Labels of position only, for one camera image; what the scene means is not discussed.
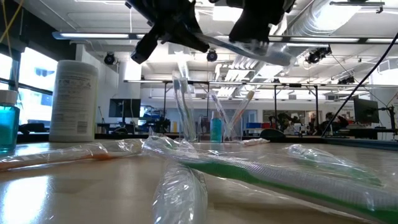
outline computer monitor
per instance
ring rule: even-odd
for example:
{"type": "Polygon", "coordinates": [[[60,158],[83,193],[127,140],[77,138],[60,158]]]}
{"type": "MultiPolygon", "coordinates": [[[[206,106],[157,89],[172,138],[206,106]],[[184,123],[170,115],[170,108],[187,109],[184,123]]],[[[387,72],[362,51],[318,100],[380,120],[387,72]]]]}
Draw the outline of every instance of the computer monitor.
{"type": "Polygon", "coordinates": [[[110,118],[139,118],[140,99],[111,99],[109,103],[110,118]]]}
{"type": "Polygon", "coordinates": [[[376,101],[354,99],[355,121],[359,123],[379,123],[379,105],[376,101]]]}

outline blue bottle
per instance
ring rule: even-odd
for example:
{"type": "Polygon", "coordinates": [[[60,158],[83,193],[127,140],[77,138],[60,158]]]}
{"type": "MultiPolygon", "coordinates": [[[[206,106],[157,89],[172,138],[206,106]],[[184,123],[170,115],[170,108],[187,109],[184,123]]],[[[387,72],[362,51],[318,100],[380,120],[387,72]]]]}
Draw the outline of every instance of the blue bottle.
{"type": "Polygon", "coordinates": [[[221,142],[223,140],[223,122],[220,119],[220,114],[213,111],[210,123],[210,141],[221,142]]]}
{"type": "Polygon", "coordinates": [[[17,92],[0,90],[0,151],[12,151],[17,144],[19,108],[17,92]]]}

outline wooden table surface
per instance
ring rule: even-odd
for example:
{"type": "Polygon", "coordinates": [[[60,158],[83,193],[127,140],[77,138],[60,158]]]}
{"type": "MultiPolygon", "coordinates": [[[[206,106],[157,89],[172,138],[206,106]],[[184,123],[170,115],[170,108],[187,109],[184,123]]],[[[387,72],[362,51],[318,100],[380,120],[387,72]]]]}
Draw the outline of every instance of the wooden table surface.
{"type": "MultiPolygon", "coordinates": [[[[76,143],[21,144],[16,154],[73,145],[76,143]]],[[[270,143],[247,147],[245,151],[277,151],[286,146],[270,143]]],[[[384,170],[386,175],[398,171],[398,154],[394,152],[326,144],[306,146],[384,170]]],[[[208,149],[209,144],[200,147],[208,149]]],[[[152,199],[164,168],[162,159],[132,156],[2,172],[0,223],[153,223],[152,199]]],[[[229,180],[206,175],[206,183],[207,223],[361,223],[247,189],[229,180]]]]}

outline label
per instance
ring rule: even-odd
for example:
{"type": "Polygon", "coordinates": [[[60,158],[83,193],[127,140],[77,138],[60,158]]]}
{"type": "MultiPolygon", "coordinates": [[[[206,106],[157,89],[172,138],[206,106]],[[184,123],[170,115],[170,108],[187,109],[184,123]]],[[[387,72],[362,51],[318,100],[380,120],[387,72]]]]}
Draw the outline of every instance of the label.
{"type": "Polygon", "coordinates": [[[97,77],[58,72],[50,125],[51,135],[92,136],[97,77]]]}

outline blue liquid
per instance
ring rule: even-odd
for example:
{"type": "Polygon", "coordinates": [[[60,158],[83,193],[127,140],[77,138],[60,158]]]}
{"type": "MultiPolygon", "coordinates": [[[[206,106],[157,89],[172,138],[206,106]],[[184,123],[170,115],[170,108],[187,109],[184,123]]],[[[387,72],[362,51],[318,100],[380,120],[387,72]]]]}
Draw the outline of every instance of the blue liquid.
{"type": "Polygon", "coordinates": [[[211,119],[210,124],[210,141],[221,142],[223,139],[222,121],[219,118],[211,119]]]}
{"type": "Polygon", "coordinates": [[[19,108],[0,104],[0,151],[12,151],[17,144],[19,108]]]}

